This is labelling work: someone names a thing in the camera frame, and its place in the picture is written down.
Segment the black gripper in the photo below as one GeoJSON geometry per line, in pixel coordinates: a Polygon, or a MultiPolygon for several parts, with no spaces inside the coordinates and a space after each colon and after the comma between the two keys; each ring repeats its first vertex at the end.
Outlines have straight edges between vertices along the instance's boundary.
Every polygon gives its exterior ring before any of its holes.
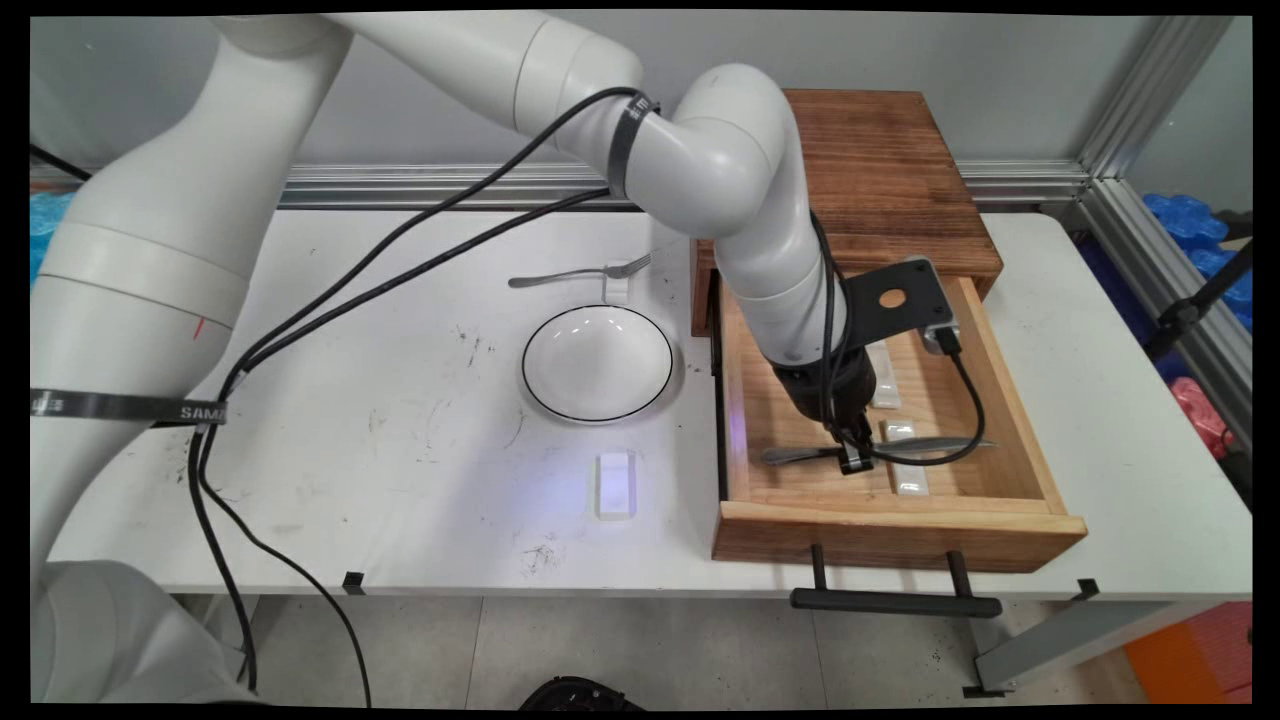
{"type": "Polygon", "coordinates": [[[773,363],[771,368],[800,414],[820,423],[838,439],[841,473],[868,471],[868,454],[876,451],[876,438],[867,409],[874,398],[877,378],[867,351],[838,347],[828,363],[799,366],[773,363]]]}

